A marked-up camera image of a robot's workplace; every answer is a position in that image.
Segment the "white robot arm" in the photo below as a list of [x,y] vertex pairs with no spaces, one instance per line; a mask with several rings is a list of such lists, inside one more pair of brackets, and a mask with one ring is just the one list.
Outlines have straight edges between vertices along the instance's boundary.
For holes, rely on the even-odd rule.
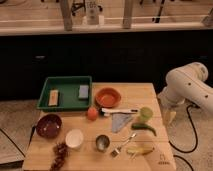
[[208,78],[207,67],[193,62],[170,70],[166,75],[166,86],[157,95],[163,123],[169,125],[176,116],[175,108],[189,100],[204,112],[213,114],[213,88],[205,81]]

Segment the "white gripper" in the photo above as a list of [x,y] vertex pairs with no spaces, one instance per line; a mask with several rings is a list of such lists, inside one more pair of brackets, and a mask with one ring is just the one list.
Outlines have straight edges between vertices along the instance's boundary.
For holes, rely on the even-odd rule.
[[171,124],[177,114],[173,109],[182,105],[185,99],[177,94],[165,92],[159,93],[157,98],[159,99],[164,125]]

